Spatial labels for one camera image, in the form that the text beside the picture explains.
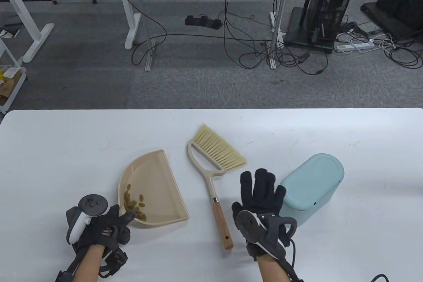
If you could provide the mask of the person's left hand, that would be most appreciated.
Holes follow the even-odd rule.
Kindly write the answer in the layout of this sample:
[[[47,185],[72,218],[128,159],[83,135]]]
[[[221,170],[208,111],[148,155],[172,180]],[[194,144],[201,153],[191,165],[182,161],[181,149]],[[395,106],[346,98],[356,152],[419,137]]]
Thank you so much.
[[[119,206],[110,207],[106,214],[93,217],[84,229],[77,243],[73,244],[76,253],[86,250],[91,246],[104,246],[103,257],[110,252],[115,252],[120,245],[125,245],[131,238],[128,224],[135,219],[136,212],[128,210],[122,216],[119,215]]]

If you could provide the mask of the person's right hand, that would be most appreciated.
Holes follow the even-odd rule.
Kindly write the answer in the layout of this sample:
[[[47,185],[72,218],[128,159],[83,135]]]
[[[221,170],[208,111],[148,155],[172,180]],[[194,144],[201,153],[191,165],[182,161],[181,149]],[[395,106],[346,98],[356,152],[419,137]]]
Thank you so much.
[[[232,204],[234,223],[245,238],[250,256],[257,259],[268,255],[275,261],[286,261],[286,247],[297,229],[292,217],[280,216],[287,193],[275,185],[275,175],[265,169],[242,172],[241,202]]]

